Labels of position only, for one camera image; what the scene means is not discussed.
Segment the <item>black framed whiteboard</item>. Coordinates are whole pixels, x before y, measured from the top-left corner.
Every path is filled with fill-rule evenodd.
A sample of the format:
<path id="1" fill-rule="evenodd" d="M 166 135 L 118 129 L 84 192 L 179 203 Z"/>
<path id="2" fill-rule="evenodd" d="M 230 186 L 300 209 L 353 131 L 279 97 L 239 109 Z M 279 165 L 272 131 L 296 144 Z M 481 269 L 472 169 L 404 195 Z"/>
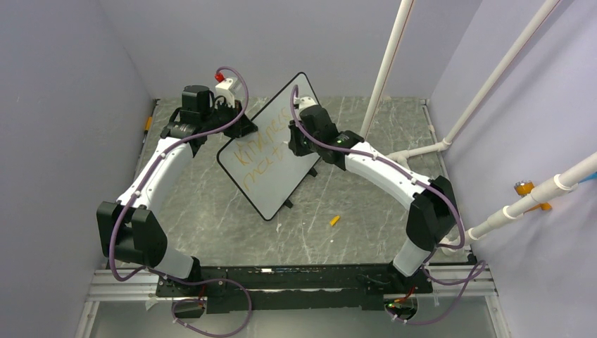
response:
<path id="1" fill-rule="evenodd" d="M 274 218 L 287 205 L 291 194 L 313 169 L 319 157 L 295 156 L 288 147 L 289 123 L 293 120 L 291 90 L 317 99 L 304 72 L 299 72 L 251 118 L 258 131 L 228 141 L 217 162 L 264 220 Z"/>

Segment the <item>yellow marker cap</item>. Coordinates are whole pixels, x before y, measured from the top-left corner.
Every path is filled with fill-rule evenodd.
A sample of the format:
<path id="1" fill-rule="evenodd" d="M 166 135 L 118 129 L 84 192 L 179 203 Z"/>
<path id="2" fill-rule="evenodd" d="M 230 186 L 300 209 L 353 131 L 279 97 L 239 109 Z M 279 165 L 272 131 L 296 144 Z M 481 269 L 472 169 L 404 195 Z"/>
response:
<path id="1" fill-rule="evenodd" d="M 339 215 L 334 216 L 329 222 L 330 226 L 334 227 L 339 222 L 340 218 Z"/>

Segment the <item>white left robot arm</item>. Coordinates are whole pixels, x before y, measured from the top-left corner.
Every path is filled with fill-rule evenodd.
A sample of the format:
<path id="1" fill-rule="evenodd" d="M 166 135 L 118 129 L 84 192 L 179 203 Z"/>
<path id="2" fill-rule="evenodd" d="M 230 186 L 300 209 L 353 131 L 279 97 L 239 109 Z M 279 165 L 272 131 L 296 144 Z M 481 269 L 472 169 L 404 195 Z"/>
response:
<path id="1" fill-rule="evenodd" d="M 202 286 L 199 259 L 174 248 L 157 214 L 184 168 L 197 155 L 211 134 L 230 139 L 257 132 L 235 94 L 235 77 L 221 80 L 215 89 L 189 85 L 182 92 L 181 106 L 161 130 L 149 162 L 114 202 L 102 202 L 96 212 L 101 248 L 110 268 L 116 261 L 134 263 L 174 280 L 186 296 Z"/>

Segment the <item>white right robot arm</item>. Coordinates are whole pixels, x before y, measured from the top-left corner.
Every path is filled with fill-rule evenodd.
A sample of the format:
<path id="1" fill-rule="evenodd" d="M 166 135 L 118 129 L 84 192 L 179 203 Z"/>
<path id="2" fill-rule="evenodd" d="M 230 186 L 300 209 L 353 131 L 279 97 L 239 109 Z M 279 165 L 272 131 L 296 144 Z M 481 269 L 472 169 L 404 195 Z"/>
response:
<path id="1" fill-rule="evenodd" d="M 292 104 L 291 115 L 289 148 L 295 156 L 317 154 L 324 162 L 373 183 L 408 211 L 407 238 L 387 275 L 394 291 L 407 291 L 415 283 L 415 273 L 460 220 L 451 183 L 443 176 L 414 173 L 356 133 L 338 131 L 318 104 Z"/>

